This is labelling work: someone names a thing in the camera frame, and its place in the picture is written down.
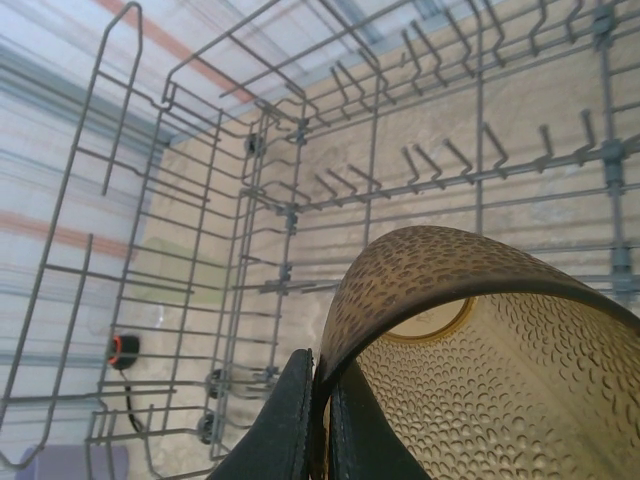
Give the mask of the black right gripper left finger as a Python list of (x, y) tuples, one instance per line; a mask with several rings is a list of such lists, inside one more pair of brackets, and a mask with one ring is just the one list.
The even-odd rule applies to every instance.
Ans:
[(309, 477), (313, 355), (294, 351), (253, 426), (215, 467), (212, 480)]

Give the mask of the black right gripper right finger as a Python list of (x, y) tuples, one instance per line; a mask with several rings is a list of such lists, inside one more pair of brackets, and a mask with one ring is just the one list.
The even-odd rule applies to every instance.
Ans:
[(354, 362), (330, 401), (331, 479), (427, 479), (429, 475), (394, 433)]

